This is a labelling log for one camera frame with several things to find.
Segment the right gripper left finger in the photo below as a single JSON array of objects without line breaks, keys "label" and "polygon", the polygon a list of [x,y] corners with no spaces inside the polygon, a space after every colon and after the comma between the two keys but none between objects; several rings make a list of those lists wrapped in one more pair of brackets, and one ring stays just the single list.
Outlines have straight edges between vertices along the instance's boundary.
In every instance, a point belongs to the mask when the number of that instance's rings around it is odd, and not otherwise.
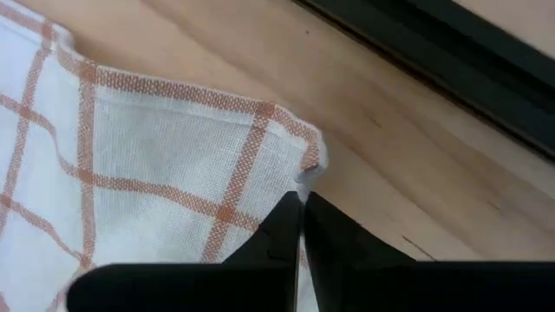
[{"label": "right gripper left finger", "polygon": [[222,263],[118,263],[77,278],[68,312],[294,312],[302,203],[287,192]]}]

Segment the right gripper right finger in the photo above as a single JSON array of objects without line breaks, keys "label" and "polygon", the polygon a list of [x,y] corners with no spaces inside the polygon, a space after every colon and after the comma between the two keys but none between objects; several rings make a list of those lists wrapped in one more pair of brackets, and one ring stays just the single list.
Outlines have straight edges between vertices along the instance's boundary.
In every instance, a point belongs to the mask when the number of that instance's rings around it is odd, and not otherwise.
[{"label": "right gripper right finger", "polygon": [[555,262],[419,261],[316,193],[304,242],[320,312],[555,312]]}]

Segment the white towel with orange checks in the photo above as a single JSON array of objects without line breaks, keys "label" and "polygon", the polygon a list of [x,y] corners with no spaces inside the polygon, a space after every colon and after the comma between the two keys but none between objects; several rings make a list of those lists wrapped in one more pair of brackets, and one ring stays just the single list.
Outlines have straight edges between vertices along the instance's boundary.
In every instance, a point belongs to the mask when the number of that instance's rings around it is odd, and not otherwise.
[{"label": "white towel with orange checks", "polygon": [[100,65],[0,0],[0,312],[66,312],[111,263],[216,263],[326,168],[288,110]]}]

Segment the black aluminium table frame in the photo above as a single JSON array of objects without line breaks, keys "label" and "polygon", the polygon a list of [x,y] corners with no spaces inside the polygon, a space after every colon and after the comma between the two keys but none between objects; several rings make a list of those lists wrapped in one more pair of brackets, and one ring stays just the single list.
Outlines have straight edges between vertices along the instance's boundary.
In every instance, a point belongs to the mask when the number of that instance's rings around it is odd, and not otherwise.
[{"label": "black aluminium table frame", "polygon": [[453,0],[291,0],[555,163],[555,58]]}]

